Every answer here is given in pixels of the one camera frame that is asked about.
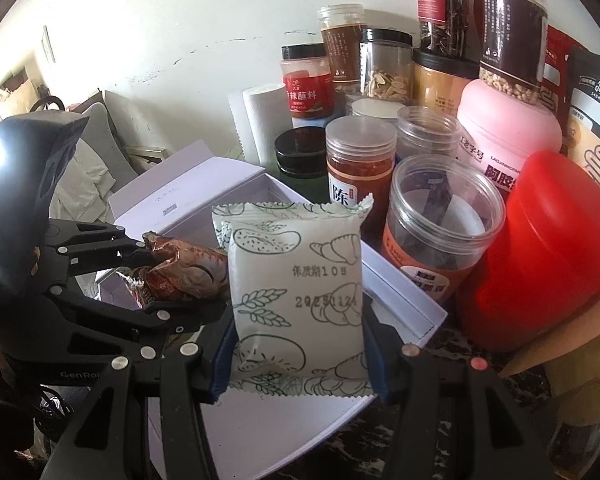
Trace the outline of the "jar with red powder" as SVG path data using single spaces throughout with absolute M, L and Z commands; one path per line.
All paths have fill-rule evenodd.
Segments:
M 398 130 L 378 118 L 344 116 L 327 125 L 325 140 L 329 199 L 352 207 L 372 194 L 362 235 L 369 243 L 378 240 L 389 206 Z

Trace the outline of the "white bread snack packet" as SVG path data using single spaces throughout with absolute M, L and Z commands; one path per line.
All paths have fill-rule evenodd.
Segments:
M 268 396 L 372 392 L 363 342 L 361 226 L 355 206 L 216 205 L 238 341 L 230 386 Z

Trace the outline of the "black oatmeal bag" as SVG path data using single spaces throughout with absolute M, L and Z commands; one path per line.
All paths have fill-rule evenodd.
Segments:
M 600 187 L 600 55 L 573 47 L 567 76 L 565 153 Z

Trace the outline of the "white gift box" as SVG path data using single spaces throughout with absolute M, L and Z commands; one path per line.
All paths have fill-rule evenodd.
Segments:
M 264 169 L 196 142 L 111 196 L 132 237 L 152 231 L 230 255 L 238 333 L 230 386 L 204 408 L 222 479 L 287 465 L 370 402 L 362 315 L 423 346 L 445 314 L 338 211 L 307 203 Z

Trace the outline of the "black lid dark jar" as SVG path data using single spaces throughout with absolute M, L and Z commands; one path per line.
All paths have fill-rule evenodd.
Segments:
M 326 140 L 322 127 L 298 127 L 274 141 L 278 169 L 297 179 L 323 177 L 326 172 Z

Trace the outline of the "jar of seeds black lid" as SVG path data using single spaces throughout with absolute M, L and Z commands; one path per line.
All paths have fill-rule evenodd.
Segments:
M 360 40 L 361 93 L 407 104 L 412 99 L 413 38 L 407 32 L 365 27 Z

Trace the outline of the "tall jar red label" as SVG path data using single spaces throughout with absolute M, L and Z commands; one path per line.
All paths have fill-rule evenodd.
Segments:
M 445 58 L 465 55 L 468 0 L 417 0 L 420 48 Z

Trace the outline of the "grey chair with cushion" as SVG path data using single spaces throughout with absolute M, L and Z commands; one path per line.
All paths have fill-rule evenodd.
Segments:
M 106 106 L 96 102 L 84 112 L 84 115 L 88 117 L 88 124 L 82 133 L 82 139 L 104 162 L 116 180 L 112 192 L 118 192 L 133 181 L 137 173 L 114 136 Z

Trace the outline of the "red label sauce jar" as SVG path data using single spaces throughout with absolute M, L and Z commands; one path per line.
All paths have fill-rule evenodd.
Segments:
M 324 44 L 291 44 L 280 50 L 280 68 L 291 117 L 330 116 L 335 109 L 335 87 Z

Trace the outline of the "white paper roll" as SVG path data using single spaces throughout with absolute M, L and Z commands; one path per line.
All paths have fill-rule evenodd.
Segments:
M 230 112 L 246 162 L 278 174 L 274 141 L 292 128 L 283 84 L 262 84 L 230 93 Z

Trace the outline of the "brown kraft paper bag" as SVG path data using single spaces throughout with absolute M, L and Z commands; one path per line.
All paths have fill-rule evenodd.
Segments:
M 514 376 L 541 365 L 554 396 L 600 380 L 600 298 L 519 350 L 501 372 Z

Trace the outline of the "red foil bag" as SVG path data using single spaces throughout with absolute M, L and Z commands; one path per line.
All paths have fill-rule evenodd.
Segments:
M 540 102 L 557 118 L 566 142 L 568 119 L 568 60 L 572 50 L 586 51 L 586 47 L 561 30 L 547 26 L 545 64 L 540 89 Z

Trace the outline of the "red plastic canister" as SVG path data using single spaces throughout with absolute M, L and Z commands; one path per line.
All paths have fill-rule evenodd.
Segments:
M 460 327 L 486 350 L 515 350 L 599 294 L 600 188 L 566 156 L 535 153 L 503 229 L 456 293 Z

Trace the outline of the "brown red snack packet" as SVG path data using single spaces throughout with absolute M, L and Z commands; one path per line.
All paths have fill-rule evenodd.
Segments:
M 141 309 L 156 301 L 193 302 L 230 296 L 226 253 L 156 232 L 143 234 L 151 264 L 116 273 Z

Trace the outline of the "clear jar orange label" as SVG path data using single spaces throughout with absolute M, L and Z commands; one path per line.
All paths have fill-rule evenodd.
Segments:
M 413 155 L 394 168 L 381 253 L 445 304 L 504 226 L 492 182 L 451 157 Z

